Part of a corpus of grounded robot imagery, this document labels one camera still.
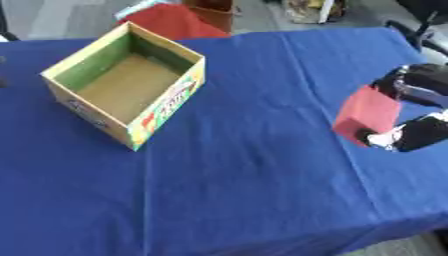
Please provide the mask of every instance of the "red cube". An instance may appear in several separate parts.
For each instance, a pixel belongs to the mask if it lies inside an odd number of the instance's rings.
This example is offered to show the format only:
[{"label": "red cube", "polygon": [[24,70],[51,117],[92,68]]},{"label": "red cube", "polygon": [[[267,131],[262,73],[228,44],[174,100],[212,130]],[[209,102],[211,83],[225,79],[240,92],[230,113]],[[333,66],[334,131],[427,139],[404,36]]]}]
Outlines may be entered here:
[{"label": "red cube", "polygon": [[333,130],[355,144],[366,146],[355,137],[356,132],[361,128],[377,133],[390,131],[395,126],[400,109],[400,102],[366,85],[345,101]]}]

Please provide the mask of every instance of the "green box lining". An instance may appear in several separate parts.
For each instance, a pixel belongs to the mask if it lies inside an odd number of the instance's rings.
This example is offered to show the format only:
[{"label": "green box lining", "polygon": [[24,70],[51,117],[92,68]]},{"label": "green box lining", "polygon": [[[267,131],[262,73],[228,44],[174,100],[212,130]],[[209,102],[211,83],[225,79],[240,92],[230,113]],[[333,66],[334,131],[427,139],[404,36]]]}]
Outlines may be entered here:
[{"label": "green box lining", "polygon": [[127,33],[81,63],[62,72],[55,77],[55,80],[66,88],[77,92],[108,72],[131,53],[140,54],[150,58],[151,61],[166,65],[179,75],[187,72],[194,65],[193,62],[166,48],[157,46],[138,35]]}]

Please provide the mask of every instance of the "red bag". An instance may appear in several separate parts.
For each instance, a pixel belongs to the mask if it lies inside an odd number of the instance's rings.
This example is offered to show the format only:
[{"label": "red bag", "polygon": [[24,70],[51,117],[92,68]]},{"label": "red bag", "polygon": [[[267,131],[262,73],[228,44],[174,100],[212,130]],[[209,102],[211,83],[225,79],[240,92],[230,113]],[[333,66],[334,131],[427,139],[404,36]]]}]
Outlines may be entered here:
[{"label": "red bag", "polygon": [[180,4],[156,4],[151,8],[128,15],[119,23],[126,21],[132,21],[171,40],[230,36],[202,22],[196,14]]},{"label": "red bag", "polygon": [[400,102],[366,85],[344,102],[333,130],[355,144],[366,146],[356,139],[356,132],[361,128],[377,133],[390,131],[394,128],[400,110]]}]

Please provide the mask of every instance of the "open cardboard box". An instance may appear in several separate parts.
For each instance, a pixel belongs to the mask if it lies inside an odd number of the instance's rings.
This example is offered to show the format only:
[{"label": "open cardboard box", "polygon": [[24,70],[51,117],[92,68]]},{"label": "open cardboard box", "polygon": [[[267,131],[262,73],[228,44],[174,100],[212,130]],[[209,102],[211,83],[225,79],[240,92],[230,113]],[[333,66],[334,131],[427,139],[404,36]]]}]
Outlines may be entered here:
[{"label": "open cardboard box", "polygon": [[204,56],[125,23],[42,73],[57,100],[134,151],[204,83]]}]

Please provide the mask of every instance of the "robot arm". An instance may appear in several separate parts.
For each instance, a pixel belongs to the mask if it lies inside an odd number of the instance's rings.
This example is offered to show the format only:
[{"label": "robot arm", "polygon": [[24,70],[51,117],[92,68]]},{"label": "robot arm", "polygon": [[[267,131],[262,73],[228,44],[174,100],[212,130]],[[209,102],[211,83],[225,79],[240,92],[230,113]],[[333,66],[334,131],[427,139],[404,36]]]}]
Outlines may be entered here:
[{"label": "robot arm", "polygon": [[373,87],[393,99],[443,109],[377,134],[358,131],[368,146],[409,152],[448,139],[448,67],[434,64],[403,66],[377,80]]},{"label": "robot arm", "polygon": [[448,139],[448,110],[401,124],[389,132],[367,134],[367,144],[390,151],[409,152]]}]

